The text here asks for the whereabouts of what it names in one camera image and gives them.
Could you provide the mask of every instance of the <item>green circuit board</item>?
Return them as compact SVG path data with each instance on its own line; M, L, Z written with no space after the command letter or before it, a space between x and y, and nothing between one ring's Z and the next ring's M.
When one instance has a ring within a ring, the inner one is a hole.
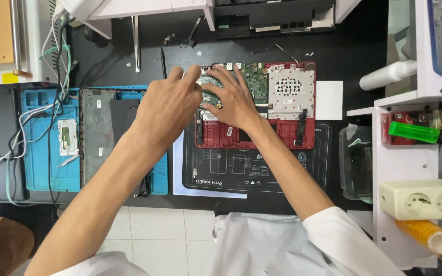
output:
M226 69L230 69L234 67L235 65L229 65L229 64L220 64L224 66ZM252 95L252 99L256 104L265 104L267 103L267 71L263 69L264 64L263 63L253 63L253 64L242 64L241 65L241 72L243 75L243 78L245 79L245 82L247 83L247 87L249 88L249 91ZM220 81L218 81L216 78L213 78L206 74L201 74L199 80L197 81L198 84L206 84L206 83L213 83L219 87L223 87ZM202 103L210 103L214 106L217 106L218 108L223 106L223 103L219 99L218 96L216 96L211 91L203 90L202 91Z

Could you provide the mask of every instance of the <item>yellow warning label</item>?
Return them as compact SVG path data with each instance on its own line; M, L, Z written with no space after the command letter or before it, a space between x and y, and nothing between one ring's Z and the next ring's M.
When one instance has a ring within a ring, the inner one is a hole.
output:
M3 84L17 84L18 76L15 76L13 73L4 73L3 74Z

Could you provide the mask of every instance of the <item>white plastic bottle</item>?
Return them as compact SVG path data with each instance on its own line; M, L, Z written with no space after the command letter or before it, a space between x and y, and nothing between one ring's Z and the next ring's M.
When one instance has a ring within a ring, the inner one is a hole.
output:
M397 61L362 77L359 86L362 90L373 90L401 81L417 73L417 61Z

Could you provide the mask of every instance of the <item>hand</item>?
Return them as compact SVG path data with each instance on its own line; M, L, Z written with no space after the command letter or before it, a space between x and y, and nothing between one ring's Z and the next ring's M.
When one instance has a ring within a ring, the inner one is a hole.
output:
M193 119L202 101L202 89L195 83L200 67L192 65L183 79L182 73L180 67L173 67L167 79L150 83L126 133L129 146L141 146L143 153L145 147L158 148L162 156Z
M248 128L253 126L254 122L261 119L262 116L255 109L253 99L240 69L238 66L234 66L237 81L233 74L223 66L214 65L214 67L217 71L207 70L206 74L217 78L224 88L208 83L202 85L202 89L216 94L221 99L223 108L218 109L210 103L205 103L202 106L216 116L219 121L248 131Z

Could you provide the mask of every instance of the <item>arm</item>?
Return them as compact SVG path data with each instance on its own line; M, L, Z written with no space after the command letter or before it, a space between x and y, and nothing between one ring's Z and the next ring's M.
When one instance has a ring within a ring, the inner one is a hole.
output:
M94 177L69 204L40 245L25 276L57 273L93 256L104 241L118 210L146 173L192 120L201 102L195 81L199 66L174 67L165 80L155 80L122 136ZM161 110L161 122L156 113Z
M296 157L282 143L269 122L255 109L248 87L240 70L235 66L238 81L222 66L206 73L217 78L224 86L203 85L221 99L223 108L204 104L219 121L243 129L250 136L269 165L287 200L304 220L321 210L334 206L330 198L318 186Z

